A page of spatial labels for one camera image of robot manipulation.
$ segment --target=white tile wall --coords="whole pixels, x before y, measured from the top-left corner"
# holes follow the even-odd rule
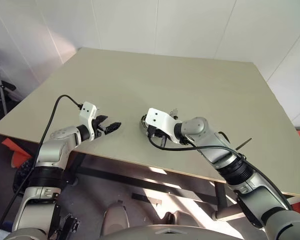
[[[103,49],[153,53],[157,0],[92,0]]]
[[[253,62],[300,125],[300,0],[0,0],[3,77],[24,97],[81,47]]]
[[[213,58],[234,3],[234,0],[159,0],[155,53]]]

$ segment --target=beige tabletop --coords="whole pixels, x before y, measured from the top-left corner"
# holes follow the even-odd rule
[[[224,182],[197,151],[159,150],[141,132],[149,108],[177,108],[182,121],[205,117],[233,147],[251,137],[240,152],[284,193],[300,196],[300,138],[252,63],[82,48],[0,121],[0,134],[39,142],[61,94],[122,122],[79,152]],[[72,125],[78,108],[63,99],[49,132]]]

